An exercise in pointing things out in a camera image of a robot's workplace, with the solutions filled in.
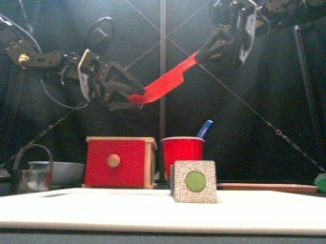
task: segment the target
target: round knob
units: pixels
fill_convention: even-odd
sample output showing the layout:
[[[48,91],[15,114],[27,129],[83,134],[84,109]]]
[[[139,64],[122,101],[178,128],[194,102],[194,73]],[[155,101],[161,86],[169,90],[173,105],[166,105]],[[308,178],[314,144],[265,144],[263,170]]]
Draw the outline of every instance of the round knob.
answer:
[[[111,154],[107,158],[107,165],[111,168],[116,168],[120,165],[120,157],[116,154]]]

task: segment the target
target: metal bucket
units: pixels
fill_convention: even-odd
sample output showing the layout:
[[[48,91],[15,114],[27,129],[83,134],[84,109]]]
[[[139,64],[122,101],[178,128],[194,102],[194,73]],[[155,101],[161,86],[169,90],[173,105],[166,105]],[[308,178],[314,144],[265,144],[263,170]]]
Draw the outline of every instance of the metal bucket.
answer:
[[[31,148],[42,147],[50,157],[50,167],[46,170],[20,170],[19,164],[20,159],[26,151]],[[14,173],[12,173],[12,185],[11,193],[38,193],[50,190],[51,179],[52,179],[52,167],[54,167],[54,156],[51,151],[40,144],[31,144],[26,146],[18,153],[15,163],[14,163]]]

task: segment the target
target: red cup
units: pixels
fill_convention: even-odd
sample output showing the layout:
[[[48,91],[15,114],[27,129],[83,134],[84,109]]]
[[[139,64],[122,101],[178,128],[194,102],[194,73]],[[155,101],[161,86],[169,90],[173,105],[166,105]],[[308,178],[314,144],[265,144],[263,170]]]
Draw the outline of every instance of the red cup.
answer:
[[[174,136],[162,140],[167,177],[178,160],[202,160],[205,140],[199,137]]]

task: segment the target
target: wooden box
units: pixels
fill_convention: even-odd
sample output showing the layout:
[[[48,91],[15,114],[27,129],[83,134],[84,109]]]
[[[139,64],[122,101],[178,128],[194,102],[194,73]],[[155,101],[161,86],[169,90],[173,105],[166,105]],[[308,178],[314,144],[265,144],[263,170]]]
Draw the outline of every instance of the wooden box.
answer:
[[[87,187],[154,187],[154,138],[87,137],[87,141]]]

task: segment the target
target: white bowl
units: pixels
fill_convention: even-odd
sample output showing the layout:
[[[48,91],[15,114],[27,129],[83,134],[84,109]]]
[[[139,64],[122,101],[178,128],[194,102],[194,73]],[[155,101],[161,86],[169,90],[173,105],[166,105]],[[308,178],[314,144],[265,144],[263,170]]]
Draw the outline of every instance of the white bowl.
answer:
[[[48,161],[28,162],[30,170],[47,170]],[[52,186],[71,186],[82,183],[86,165],[72,162],[54,162]]]

